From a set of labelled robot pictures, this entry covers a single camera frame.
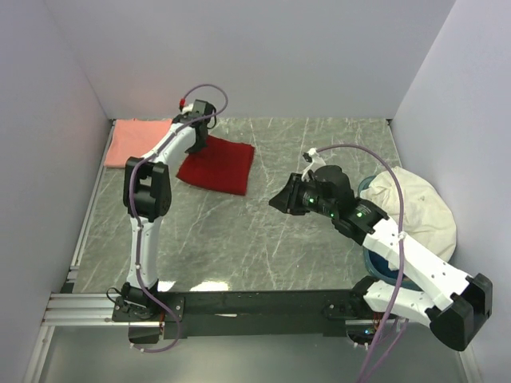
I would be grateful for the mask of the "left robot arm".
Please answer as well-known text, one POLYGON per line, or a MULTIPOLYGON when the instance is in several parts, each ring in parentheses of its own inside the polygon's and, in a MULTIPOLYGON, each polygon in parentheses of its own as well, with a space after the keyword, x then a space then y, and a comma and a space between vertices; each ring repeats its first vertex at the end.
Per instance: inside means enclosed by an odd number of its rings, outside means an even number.
POLYGON ((206 147, 208 124, 216 120, 216 107, 196 100, 181 105, 168 131, 143 156, 125 164, 123 203, 130 218, 130 267, 121 288, 123 303, 143 321, 157 316, 156 256, 163 217, 172 203, 170 167, 206 147))

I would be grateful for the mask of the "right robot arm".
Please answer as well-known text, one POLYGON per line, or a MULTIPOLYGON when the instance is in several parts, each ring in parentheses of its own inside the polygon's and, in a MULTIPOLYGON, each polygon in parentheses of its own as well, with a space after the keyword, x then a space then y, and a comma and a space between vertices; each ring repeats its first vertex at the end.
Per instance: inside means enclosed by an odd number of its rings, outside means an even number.
POLYGON ((352 288, 351 311, 359 318, 389 310, 429 327, 441 343, 463 351, 492 314, 493 284, 487 277, 471 276, 453 267, 400 233, 384 210, 354 194, 339 166, 322 166, 307 176, 292 173, 268 203, 284 214, 326 216, 340 234, 390 265, 404 267, 404 275, 417 290, 395 293, 394 286, 371 276, 352 288))

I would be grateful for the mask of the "red t shirt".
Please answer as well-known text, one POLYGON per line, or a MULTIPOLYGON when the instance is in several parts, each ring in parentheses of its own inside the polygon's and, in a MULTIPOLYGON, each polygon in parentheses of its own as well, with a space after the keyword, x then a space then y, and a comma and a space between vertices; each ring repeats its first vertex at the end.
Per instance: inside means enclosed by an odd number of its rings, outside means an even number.
POLYGON ((193 187, 246 195, 255 148, 209 136, 207 147, 187 156, 176 177, 193 187))

